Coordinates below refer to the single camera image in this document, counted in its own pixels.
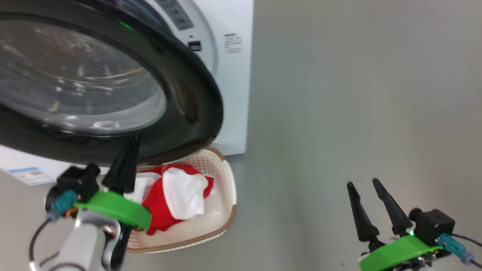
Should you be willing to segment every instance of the teal connector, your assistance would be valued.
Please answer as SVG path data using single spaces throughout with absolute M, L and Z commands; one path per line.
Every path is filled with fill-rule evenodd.
M 51 205 L 51 209 L 45 214 L 45 218 L 50 222 L 56 222 L 66 211 L 74 207 L 77 202 L 77 194 L 73 190 L 65 191 Z
M 465 247 L 447 233 L 442 233 L 440 235 L 439 246 L 443 247 L 446 251 L 456 255 L 459 258 L 462 257 L 465 252 Z

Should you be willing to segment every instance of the black cable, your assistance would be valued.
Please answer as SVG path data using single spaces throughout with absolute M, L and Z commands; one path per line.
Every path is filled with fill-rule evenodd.
M 75 267 L 75 268 L 77 268 L 77 269 L 80 270 L 80 271 L 87 271 L 84 267 L 82 267 L 82 266 L 80 266 L 80 265 L 78 265 L 78 264 L 76 264 L 76 263 L 68 263 L 68 262 L 66 262 L 66 263 L 61 263 L 61 264 L 57 264 L 56 266 L 50 268 L 49 271 L 55 271 L 55 270 L 57 270 L 57 269 L 59 269 L 59 268 L 61 268 L 61 267 L 65 267 L 65 266 Z
M 461 238 L 461 239 L 465 239 L 465 240 L 467 240 L 467 241 L 470 241 L 470 242 L 472 242 L 472 243 L 474 243 L 474 244 L 482 247 L 482 243 L 481 243 L 481 242 L 478 242 L 478 241 L 476 241 L 476 240 L 474 240 L 474 239 L 472 239 L 472 238 L 469 238 L 469 237 L 467 237 L 467 236 L 458 235 L 458 234 L 454 234 L 454 233 L 452 233 L 452 236 L 458 237 L 458 238 Z
M 47 258 L 45 258 L 43 261 L 40 262 L 39 266 L 42 267 L 42 265 L 48 263 L 49 261 L 55 259 L 55 257 L 59 256 L 60 254 L 60 251 L 57 251 L 55 252 L 54 254 L 48 256 Z
M 477 266 L 478 268 L 482 269 L 482 264 L 480 264 L 480 263 L 478 263 L 478 262 L 476 262 L 476 261 L 474 261 L 474 260 L 470 260 L 470 263 L 473 264 L 473 265 L 475 265 L 475 266 Z
M 30 248 L 28 250 L 28 257 L 30 258 L 30 261 L 34 261 L 34 256 L 33 256 L 33 250 L 34 250 L 34 246 L 35 246 L 35 241 L 37 240 L 37 237 L 39 236 L 40 232 L 43 230 L 43 228 L 45 228 L 45 226 L 47 226 L 47 224 L 49 224 L 49 221 L 46 220 L 45 222 L 42 223 L 42 225 L 40 225 L 40 227 L 37 229 L 37 231 L 35 232 L 35 234 L 33 235 L 32 237 L 32 240 L 30 241 Z

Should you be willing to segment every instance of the white washing machine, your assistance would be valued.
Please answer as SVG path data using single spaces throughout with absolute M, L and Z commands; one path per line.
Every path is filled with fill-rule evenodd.
M 253 0 L 4 0 L 0 168 L 28 184 L 207 145 L 245 152 Z

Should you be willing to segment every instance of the clothing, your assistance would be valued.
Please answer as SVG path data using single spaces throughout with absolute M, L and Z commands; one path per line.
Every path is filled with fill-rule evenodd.
M 138 204 L 146 199 L 152 185 L 161 178 L 159 173 L 155 172 L 141 172 L 135 175 L 134 192 L 124 193 L 124 198 Z
M 148 235 L 204 214 L 204 198 L 213 188 L 213 177 L 203 176 L 190 165 L 161 165 L 149 172 L 162 177 L 142 203 L 152 214 Z

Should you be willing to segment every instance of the laundry basket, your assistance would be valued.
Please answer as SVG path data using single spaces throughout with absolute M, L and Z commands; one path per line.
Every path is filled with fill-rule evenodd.
M 205 176 L 214 177 L 211 194 L 204 202 L 204 215 L 175 224 L 167 231 L 147 235 L 145 231 L 132 231 L 127 245 L 128 253 L 157 253 L 187 248 L 221 236 L 236 215 L 236 184 L 233 172 L 224 156 L 208 147 L 198 154 L 175 164 L 188 164 Z M 138 167 L 142 172 L 155 166 Z

